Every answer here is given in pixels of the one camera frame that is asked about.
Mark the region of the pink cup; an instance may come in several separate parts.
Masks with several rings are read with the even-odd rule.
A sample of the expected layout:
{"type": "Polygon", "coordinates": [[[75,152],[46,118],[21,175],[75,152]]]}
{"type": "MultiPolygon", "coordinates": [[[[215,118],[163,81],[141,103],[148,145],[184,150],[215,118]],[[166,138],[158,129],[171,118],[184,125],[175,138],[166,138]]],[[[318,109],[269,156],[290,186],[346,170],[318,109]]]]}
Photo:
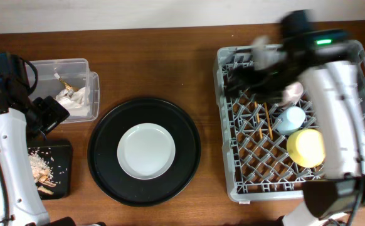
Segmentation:
{"type": "Polygon", "coordinates": [[[295,105],[300,100],[303,92],[304,88],[300,82],[288,85],[282,92],[282,101],[278,105],[283,109],[295,105]]]}

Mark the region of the white napkin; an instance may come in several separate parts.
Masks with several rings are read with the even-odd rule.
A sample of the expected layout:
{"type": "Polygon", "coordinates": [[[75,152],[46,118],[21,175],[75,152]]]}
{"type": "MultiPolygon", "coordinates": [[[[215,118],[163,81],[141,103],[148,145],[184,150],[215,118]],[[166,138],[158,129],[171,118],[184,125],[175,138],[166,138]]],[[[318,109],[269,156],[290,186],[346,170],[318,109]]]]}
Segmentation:
{"type": "Polygon", "coordinates": [[[63,106],[71,116],[83,117],[87,116],[90,107],[85,105],[86,88],[80,88],[77,92],[71,94],[70,90],[62,90],[55,100],[63,106]]]}

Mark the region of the light blue cup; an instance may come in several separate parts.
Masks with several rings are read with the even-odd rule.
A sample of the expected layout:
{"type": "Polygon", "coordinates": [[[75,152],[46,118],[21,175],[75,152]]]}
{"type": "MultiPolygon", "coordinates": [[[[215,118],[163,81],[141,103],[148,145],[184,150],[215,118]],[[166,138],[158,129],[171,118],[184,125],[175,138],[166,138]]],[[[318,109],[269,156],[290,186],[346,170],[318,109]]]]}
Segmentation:
{"type": "Polygon", "coordinates": [[[277,131],[280,134],[289,136],[299,130],[305,121],[306,115],[300,107],[292,106],[287,108],[277,118],[280,119],[277,131]]]}

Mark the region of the wooden chopstick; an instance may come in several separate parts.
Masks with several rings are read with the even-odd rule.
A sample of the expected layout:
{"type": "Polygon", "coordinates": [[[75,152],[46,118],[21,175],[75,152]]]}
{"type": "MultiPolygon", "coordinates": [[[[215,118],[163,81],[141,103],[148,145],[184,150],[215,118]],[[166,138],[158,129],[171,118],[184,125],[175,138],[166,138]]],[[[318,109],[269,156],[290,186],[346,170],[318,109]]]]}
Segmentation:
{"type": "MultiPolygon", "coordinates": [[[[258,109],[258,104],[256,101],[254,102],[254,106],[255,106],[255,110],[258,109]]],[[[260,116],[259,116],[258,112],[256,113],[256,120],[257,120],[259,138],[260,138],[260,140],[262,140],[263,139],[262,125],[260,124],[261,121],[260,121],[260,116]]]]}
{"type": "Polygon", "coordinates": [[[269,137],[273,141],[273,131],[272,131],[272,125],[271,125],[271,121],[270,121],[270,115],[269,115],[267,103],[263,103],[263,106],[265,108],[265,115],[266,115],[266,120],[267,120],[269,137]]]}

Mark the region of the food scraps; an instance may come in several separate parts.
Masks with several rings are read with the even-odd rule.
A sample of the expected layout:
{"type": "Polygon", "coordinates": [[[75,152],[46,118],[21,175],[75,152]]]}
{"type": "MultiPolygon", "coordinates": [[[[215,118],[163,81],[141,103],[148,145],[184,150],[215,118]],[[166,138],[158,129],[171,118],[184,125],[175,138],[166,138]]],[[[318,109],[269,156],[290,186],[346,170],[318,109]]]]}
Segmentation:
{"type": "Polygon", "coordinates": [[[64,198],[70,192],[70,158],[53,149],[30,149],[29,162],[34,183],[42,200],[64,198]]]}

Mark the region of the yellow bowl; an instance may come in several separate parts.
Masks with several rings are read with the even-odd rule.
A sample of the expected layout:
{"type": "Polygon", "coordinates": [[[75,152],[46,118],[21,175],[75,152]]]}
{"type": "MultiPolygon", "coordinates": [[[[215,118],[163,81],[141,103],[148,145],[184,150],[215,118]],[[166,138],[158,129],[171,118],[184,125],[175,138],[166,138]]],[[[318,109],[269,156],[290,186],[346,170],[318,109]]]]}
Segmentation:
{"type": "Polygon", "coordinates": [[[325,149],[322,133],[315,129],[302,129],[288,137],[287,152],[296,164],[313,168],[324,162],[325,149]]]}

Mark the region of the grey plate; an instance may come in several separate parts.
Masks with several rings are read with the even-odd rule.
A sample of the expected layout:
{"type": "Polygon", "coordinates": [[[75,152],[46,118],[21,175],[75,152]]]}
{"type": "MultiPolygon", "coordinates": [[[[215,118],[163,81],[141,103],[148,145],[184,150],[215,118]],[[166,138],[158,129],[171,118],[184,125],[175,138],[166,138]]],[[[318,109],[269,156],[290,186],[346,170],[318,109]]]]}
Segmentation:
{"type": "Polygon", "coordinates": [[[131,127],[120,138],[117,160],[122,170],[138,180],[163,175],[176,156],[170,132],[160,125],[142,123],[131,127]]]}

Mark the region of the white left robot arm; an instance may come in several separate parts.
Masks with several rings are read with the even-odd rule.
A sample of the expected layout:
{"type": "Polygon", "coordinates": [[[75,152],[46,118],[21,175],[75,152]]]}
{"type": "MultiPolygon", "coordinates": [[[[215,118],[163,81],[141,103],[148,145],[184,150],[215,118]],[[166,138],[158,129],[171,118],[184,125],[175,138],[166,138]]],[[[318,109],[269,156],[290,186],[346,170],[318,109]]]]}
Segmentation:
{"type": "Polygon", "coordinates": [[[0,225],[51,225],[35,186],[27,138],[48,134],[70,114],[54,98],[30,100],[30,84],[20,56],[0,53],[0,225]]]}

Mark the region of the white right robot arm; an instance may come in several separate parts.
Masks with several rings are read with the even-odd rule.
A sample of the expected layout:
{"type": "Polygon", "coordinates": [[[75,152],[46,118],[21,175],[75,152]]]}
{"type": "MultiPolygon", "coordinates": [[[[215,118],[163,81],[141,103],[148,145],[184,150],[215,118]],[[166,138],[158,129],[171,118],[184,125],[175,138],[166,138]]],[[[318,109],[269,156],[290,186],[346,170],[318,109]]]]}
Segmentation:
{"type": "Polygon", "coordinates": [[[251,93],[259,102],[279,103],[300,82],[317,115],[325,147],[325,177],[307,181],[304,201],[277,225],[323,225],[334,215],[350,218],[365,207],[365,123],[357,90],[357,66],[341,29],[317,30],[305,10],[280,21],[282,46],[274,53],[250,48],[254,64],[231,71],[224,93],[251,93]]]}

